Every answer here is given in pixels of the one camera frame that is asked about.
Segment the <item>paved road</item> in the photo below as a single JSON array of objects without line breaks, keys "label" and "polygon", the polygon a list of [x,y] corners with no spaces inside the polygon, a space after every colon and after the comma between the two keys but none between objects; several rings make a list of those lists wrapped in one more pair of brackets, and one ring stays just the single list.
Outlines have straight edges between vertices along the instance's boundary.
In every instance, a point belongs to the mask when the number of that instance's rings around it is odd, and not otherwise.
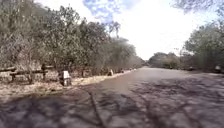
[{"label": "paved road", "polygon": [[222,77],[150,68],[0,105],[0,128],[224,128],[223,120]]},{"label": "paved road", "polygon": [[106,80],[100,85],[103,89],[114,91],[116,93],[127,94],[130,90],[142,83],[156,83],[167,79],[184,79],[197,77],[199,74],[192,74],[180,70],[167,70],[158,68],[143,67],[138,70],[129,72],[118,78]]}]

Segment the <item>road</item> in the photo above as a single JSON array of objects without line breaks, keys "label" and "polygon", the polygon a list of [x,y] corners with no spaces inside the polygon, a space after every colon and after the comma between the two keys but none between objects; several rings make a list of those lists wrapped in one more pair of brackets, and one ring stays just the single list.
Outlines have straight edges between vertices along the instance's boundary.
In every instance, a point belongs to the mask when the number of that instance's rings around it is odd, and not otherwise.
[{"label": "road", "polygon": [[142,83],[156,83],[167,79],[184,79],[198,76],[199,74],[192,74],[179,70],[167,70],[158,68],[140,68],[138,70],[127,73],[118,78],[106,80],[100,85],[103,89],[114,91],[116,93],[128,94],[130,90]]},{"label": "road", "polygon": [[223,120],[222,77],[146,67],[0,105],[0,128],[224,128]]}]

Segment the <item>white sign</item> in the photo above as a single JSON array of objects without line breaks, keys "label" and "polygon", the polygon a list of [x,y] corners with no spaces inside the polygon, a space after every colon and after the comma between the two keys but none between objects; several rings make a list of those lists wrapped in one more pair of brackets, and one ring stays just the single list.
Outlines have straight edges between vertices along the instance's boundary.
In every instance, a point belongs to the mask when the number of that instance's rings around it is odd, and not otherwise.
[{"label": "white sign", "polygon": [[69,75],[68,71],[63,71],[63,78],[64,79],[70,78],[70,75]]}]

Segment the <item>foliage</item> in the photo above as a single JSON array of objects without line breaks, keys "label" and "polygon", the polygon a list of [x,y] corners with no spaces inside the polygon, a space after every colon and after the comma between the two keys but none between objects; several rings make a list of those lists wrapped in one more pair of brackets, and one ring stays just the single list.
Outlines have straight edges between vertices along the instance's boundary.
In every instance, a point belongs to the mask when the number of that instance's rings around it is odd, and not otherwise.
[{"label": "foliage", "polygon": [[149,61],[149,65],[157,68],[168,68],[168,69],[178,69],[179,68],[179,58],[174,53],[155,53]]},{"label": "foliage", "polygon": [[201,26],[191,34],[185,49],[193,53],[194,65],[204,71],[212,71],[216,65],[224,66],[223,34],[222,21]]},{"label": "foliage", "polygon": [[71,7],[51,10],[31,0],[2,0],[0,65],[24,70],[41,63],[57,69],[88,66],[95,73],[125,68],[136,53],[127,40],[110,36],[119,28],[117,22],[88,22]]},{"label": "foliage", "polygon": [[216,9],[221,18],[224,17],[224,2],[222,0],[174,0],[174,7],[183,9],[185,13]]},{"label": "foliage", "polygon": [[184,53],[180,57],[180,68],[189,70],[190,67],[197,67],[197,58],[189,53]]}]

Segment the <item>cloud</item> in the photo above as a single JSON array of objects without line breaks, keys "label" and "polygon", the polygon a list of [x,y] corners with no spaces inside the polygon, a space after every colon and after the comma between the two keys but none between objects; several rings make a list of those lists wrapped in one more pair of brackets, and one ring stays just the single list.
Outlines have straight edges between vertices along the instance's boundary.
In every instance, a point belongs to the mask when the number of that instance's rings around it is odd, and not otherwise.
[{"label": "cloud", "polygon": [[84,6],[83,0],[35,0],[35,2],[56,10],[58,10],[60,6],[71,6],[80,14],[81,17],[86,17],[89,21],[98,21],[92,15],[91,11]]},{"label": "cloud", "polygon": [[101,22],[111,22],[115,14],[130,9],[139,0],[83,0],[83,4]]},{"label": "cloud", "polygon": [[120,36],[128,38],[143,59],[155,52],[178,53],[174,49],[182,48],[194,29],[215,18],[212,13],[184,15],[164,0],[142,0],[131,10],[114,15],[121,23]]}]

